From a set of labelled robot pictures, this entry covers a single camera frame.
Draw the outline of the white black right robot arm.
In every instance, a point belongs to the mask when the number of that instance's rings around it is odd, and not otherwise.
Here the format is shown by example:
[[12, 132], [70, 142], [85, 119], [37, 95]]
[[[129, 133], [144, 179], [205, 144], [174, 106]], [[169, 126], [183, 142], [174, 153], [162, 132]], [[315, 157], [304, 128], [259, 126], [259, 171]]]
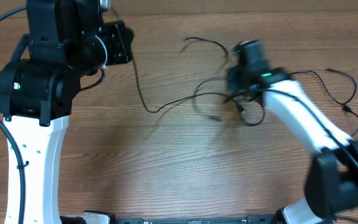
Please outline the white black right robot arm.
[[282, 67], [271, 68], [262, 43], [233, 49], [237, 65], [227, 71], [230, 100], [248, 96], [285, 123], [311, 159], [304, 197], [274, 214], [248, 215], [246, 223], [334, 223], [358, 207], [358, 139], [339, 129]]

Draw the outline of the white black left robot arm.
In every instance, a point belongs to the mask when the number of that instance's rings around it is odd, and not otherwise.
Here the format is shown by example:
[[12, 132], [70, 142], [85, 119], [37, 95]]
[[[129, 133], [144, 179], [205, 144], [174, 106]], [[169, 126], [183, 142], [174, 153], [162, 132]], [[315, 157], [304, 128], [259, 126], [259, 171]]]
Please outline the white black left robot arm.
[[61, 223], [60, 155], [81, 78], [132, 60], [134, 33], [109, 1], [28, 1], [29, 33], [0, 71], [8, 131], [6, 223]]

